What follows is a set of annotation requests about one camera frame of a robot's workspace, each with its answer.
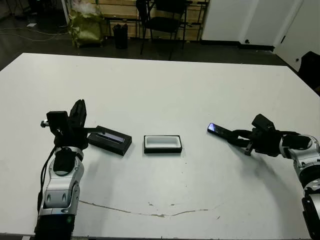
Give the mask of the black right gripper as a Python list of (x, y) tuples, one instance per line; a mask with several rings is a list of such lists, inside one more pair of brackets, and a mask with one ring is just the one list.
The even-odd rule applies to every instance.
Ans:
[(283, 134), (279, 130), (275, 131), (262, 131), (257, 128), (253, 128), (252, 131), (237, 129), (233, 130), (232, 134), (235, 137), (242, 138), (229, 138), (227, 142), (237, 147), (246, 147), (245, 154), (251, 155), (254, 150), (256, 153), (265, 154), (270, 157), (277, 157), (280, 151), (280, 141)]

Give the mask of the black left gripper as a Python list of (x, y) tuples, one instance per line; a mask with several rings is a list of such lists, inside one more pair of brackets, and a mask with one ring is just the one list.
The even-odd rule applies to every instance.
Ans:
[(49, 127), (54, 135), (54, 145), (57, 148), (76, 147), (84, 150), (89, 145), (88, 134), (105, 134), (105, 130), (99, 128), (86, 128), (85, 122), (87, 117), (87, 109), (85, 100), (77, 100), (69, 113), (69, 121), (65, 119), (48, 119), (42, 120), (40, 126), (42, 128)]

